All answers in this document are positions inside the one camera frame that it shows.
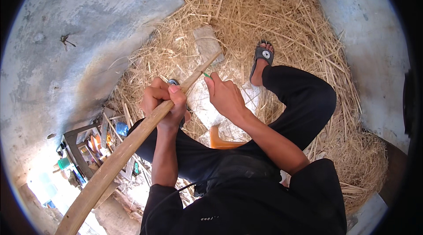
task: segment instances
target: black cable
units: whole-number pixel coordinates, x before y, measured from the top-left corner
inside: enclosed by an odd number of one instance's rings
[[[181,189],[179,189],[179,190],[176,190],[176,191],[174,191],[174,192],[172,192],[170,195],[168,195],[167,197],[165,197],[162,201],[160,201],[160,203],[159,204],[157,204],[154,208],[153,208],[153,210],[151,210],[151,212],[150,212],[150,214],[148,215],[148,217],[147,217],[147,219],[145,220],[145,225],[144,225],[144,227],[141,229],[141,231],[140,231],[140,234],[143,232],[143,229],[145,229],[145,235],[147,235],[147,223],[148,223],[148,220],[150,219],[150,217],[153,215],[153,213],[154,213],[154,211],[164,202],[164,201],[166,201],[166,199],[168,199],[169,197],[171,197],[172,195],[174,195],[175,193],[179,193],[180,191],[182,191],[182,190],[184,190],[184,189],[187,189],[188,187],[190,187],[190,186],[193,186],[193,185],[196,185],[196,184],[200,184],[200,183],[205,183],[205,182],[207,182],[207,181],[209,181],[209,180],[213,180],[213,179],[217,179],[217,177],[210,177],[210,178],[207,178],[207,179],[205,179],[205,180],[203,180],[203,181],[198,181],[198,182],[194,182],[194,183],[191,183],[191,184],[189,184],[189,185],[186,185],[186,186],[184,186],[184,187],[182,187]]]

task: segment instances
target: green tool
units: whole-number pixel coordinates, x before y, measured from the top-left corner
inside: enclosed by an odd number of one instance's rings
[[[210,75],[208,75],[207,73],[203,73],[204,76],[209,77],[210,79],[213,79],[212,77],[210,77]]]

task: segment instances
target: knee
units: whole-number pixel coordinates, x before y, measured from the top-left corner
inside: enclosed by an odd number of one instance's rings
[[[314,95],[316,110],[321,111],[322,114],[328,114],[329,117],[332,116],[336,107],[336,93],[333,88],[322,81],[322,84],[315,89]]]

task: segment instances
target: straw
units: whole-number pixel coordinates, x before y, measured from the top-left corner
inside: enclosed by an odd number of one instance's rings
[[[254,49],[261,39],[273,44],[274,65],[299,68],[328,82],[337,94],[336,110],[306,149],[307,155],[311,161],[322,155],[330,158],[340,181],[348,184],[341,186],[356,187],[343,189],[348,213],[381,189],[387,170],[385,146],[359,122],[359,97],[342,40],[336,37],[318,0],[185,0],[180,10],[154,25],[154,37],[130,57],[131,66],[112,93],[109,107],[123,113],[124,99],[133,120],[143,118],[143,90],[155,76],[183,81],[201,63],[192,30],[208,24],[215,30],[225,60],[207,72],[216,71],[238,87],[250,74]],[[263,87],[259,101],[256,115],[266,124],[285,109]],[[207,131],[195,114],[183,130],[194,139]]]

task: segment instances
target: black shirt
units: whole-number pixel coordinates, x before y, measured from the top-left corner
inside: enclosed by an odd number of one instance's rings
[[[141,234],[346,234],[341,187],[331,160],[317,160],[291,178],[229,179],[185,209],[175,188],[153,185]]]

